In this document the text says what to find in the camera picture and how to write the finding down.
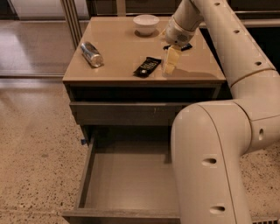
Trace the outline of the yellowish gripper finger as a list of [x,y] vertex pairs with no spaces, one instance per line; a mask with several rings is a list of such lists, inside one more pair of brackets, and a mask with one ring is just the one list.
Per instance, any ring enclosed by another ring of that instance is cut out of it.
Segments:
[[167,49],[167,54],[164,58],[163,73],[172,74],[181,56],[181,48],[176,45],[171,45]]

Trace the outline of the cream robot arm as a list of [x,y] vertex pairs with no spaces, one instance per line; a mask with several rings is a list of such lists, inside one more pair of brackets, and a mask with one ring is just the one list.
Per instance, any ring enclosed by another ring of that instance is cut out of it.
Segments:
[[181,224],[252,224],[240,157],[280,138],[280,75],[227,0],[182,0],[164,34],[171,49],[206,24],[231,99],[183,108],[171,127]]

